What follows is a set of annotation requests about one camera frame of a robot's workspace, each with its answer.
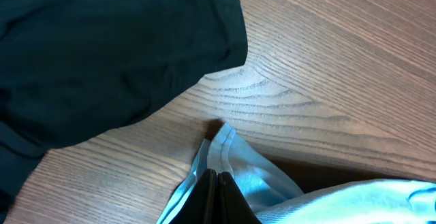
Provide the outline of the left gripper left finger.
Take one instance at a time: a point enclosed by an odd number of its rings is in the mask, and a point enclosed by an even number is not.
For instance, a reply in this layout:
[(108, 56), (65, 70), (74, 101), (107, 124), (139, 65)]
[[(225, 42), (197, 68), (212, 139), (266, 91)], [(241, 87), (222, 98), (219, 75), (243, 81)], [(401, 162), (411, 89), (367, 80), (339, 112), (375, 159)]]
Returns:
[(170, 224), (212, 224), (217, 173), (207, 169)]

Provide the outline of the light blue printed t-shirt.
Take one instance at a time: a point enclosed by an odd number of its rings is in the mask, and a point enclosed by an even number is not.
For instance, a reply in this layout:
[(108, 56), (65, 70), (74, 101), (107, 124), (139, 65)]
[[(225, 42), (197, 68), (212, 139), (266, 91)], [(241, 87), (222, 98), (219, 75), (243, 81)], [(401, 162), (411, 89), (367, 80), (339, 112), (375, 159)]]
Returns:
[[(435, 184), (375, 179), (347, 182), (309, 193), (261, 156), (224, 123), (203, 140), (190, 173), (159, 217), (170, 223), (207, 170), (229, 172), (261, 223), (434, 223)], [(217, 223), (217, 192), (213, 223)]]

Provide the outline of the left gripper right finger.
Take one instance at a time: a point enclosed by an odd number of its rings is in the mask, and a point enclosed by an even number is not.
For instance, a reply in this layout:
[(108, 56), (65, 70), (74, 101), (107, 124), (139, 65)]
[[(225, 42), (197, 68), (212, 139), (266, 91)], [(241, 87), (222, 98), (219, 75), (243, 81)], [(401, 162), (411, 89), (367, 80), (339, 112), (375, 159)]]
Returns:
[(217, 223), (260, 224), (229, 172), (218, 175)]

